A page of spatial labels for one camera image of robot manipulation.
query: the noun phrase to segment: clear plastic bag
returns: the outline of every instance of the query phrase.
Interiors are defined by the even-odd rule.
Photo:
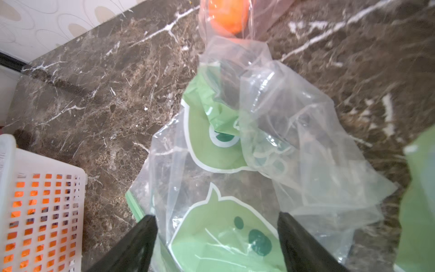
[[[130,188],[157,218],[154,270],[284,271],[279,211],[344,262],[355,229],[382,219],[376,205],[395,186],[364,160],[332,100],[265,43],[215,37],[182,105]]]
[[[284,14],[294,0],[201,0],[199,33],[255,40]]]

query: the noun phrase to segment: orange fruit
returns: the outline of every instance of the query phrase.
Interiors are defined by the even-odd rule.
[[[238,34],[246,27],[249,7],[250,0],[208,0],[210,24],[222,36]]]

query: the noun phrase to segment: marble countertop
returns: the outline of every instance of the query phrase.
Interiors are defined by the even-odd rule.
[[[3,131],[89,175],[83,269],[135,224],[124,194],[196,73],[197,7],[147,0],[22,71]],[[402,150],[435,123],[434,34],[434,0],[300,0],[263,37],[334,100],[367,160],[399,186],[385,220],[356,232],[351,271],[392,270],[410,181]]]

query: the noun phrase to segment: white plastic basket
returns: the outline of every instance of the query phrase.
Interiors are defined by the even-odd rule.
[[[16,148],[0,135],[2,272],[80,272],[83,169]]]

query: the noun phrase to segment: white wall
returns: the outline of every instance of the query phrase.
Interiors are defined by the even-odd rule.
[[[144,0],[0,0],[0,51],[30,62]]]
[[[19,77],[20,73],[0,65],[0,127],[6,125],[7,113]]]

